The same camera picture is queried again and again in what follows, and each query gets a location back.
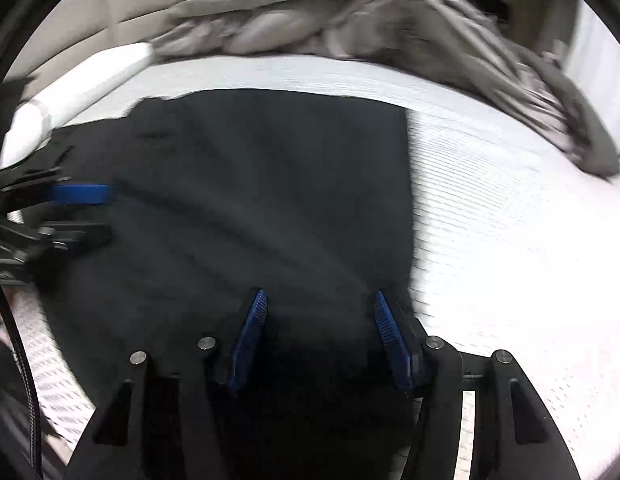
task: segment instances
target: wrinkled fabric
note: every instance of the wrinkled fabric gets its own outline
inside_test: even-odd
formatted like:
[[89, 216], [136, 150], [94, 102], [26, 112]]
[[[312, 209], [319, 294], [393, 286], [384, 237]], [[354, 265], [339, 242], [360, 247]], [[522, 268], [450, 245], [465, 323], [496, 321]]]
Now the wrinkled fabric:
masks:
[[[410, 443], [413, 403], [392, 383], [368, 298], [387, 287], [410, 304], [407, 133], [402, 107], [262, 89], [147, 99], [56, 130], [19, 171], [66, 153], [64, 174], [116, 188], [102, 206], [43, 216], [115, 233], [40, 288], [90, 399], [108, 398], [138, 348], [160, 374], [183, 370], [197, 340], [223, 341], [219, 327], [263, 287], [250, 381], [215, 402], [235, 477], [386, 478]], [[37, 216], [24, 211], [27, 224]]]
[[619, 173], [584, 98], [575, 107], [573, 92], [553, 92], [564, 86], [555, 74], [545, 81], [535, 54], [513, 49], [465, 0], [183, 0], [168, 16], [173, 29], [151, 42], [159, 58], [288, 52], [387, 64], [486, 99], [588, 173]]

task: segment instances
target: white bed sheet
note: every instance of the white bed sheet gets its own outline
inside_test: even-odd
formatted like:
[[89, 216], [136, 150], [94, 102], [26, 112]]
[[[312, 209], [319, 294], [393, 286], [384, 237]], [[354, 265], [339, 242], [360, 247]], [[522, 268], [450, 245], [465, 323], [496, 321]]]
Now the white bed sheet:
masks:
[[[419, 319], [459, 350], [509, 349], [583, 480], [597, 478], [620, 449], [619, 190], [469, 96], [372, 64], [312, 56], [151, 66], [69, 124], [123, 116], [146, 96], [219, 88], [357, 96], [410, 110]], [[45, 392], [40, 397], [45, 402]], [[472, 447], [472, 396], [466, 400], [459, 480], [468, 478]]]

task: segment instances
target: blue gripper pad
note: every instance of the blue gripper pad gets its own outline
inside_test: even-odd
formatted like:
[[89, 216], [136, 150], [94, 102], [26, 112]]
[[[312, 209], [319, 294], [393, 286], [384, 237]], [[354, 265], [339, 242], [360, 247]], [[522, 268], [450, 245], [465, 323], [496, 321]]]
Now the blue gripper pad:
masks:
[[103, 204], [110, 197], [104, 184], [55, 184], [48, 190], [47, 199], [58, 204]]
[[230, 393], [236, 394], [247, 382], [248, 373], [254, 360], [257, 345], [261, 339], [263, 326], [267, 317], [267, 296], [260, 289], [252, 301], [250, 310], [241, 327], [241, 333], [232, 349], [230, 377], [225, 386]]
[[374, 313], [394, 383], [409, 395], [414, 389], [412, 357], [381, 292], [375, 295]]

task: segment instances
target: white wall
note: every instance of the white wall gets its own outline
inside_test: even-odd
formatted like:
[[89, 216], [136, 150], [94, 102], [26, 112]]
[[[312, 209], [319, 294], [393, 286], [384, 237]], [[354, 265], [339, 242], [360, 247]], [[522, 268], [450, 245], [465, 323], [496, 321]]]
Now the white wall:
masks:
[[[582, 0], [564, 71], [592, 103], [620, 151], [620, 44]], [[620, 177], [616, 183], [620, 187]]]

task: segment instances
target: black mount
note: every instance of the black mount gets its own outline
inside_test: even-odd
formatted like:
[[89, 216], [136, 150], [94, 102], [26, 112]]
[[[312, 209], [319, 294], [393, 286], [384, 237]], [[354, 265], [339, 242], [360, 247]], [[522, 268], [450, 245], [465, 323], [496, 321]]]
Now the black mount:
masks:
[[[421, 380], [412, 397], [422, 402], [403, 480], [453, 480], [464, 391], [476, 392], [471, 480], [580, 478], [550, 413], [509, 352], [497, 350], [490, 357], [458, 352], [427, 336], [421, 323], [405, 314], [409, 306], [384, 294], [411, 357], [427, 368], [413, 371]], [[240, 319], [237, 326], [247, 322]], [[223, 376], [218, 367], [226, 362], [217, 357], [236, 345], [227, 338], [192, 341], [183, 369], [170, 378], [157, 376], [146, 352], [132, 354], [110, 402], [88, 423], [64, 479], [228, 479], [210, 401], [212, 395], [231, 395], [218, 383]], [[159, 403], [149, 399], [165, 395], [166, 381], [178, 392], [179, 423], [168, 428], [172, 434], [164, 442], [180, 445], [157, 452], [153, 435], [170, 424]]]
[[0, 187], [0, 283], [20, 286], [32, 277], [38, 282], [51, 278], [68, 260], [107, 244], [112, 229], [94, 222], [43, 222], [37, 228], [9, 221], [6, 213], [55, 198], [68, 198], [68, 190], [77, 203], [101, 203], [106, 194], [94, 194], [95, 186], [70, 186], [61, 168], [21, 175], [2, 182]]

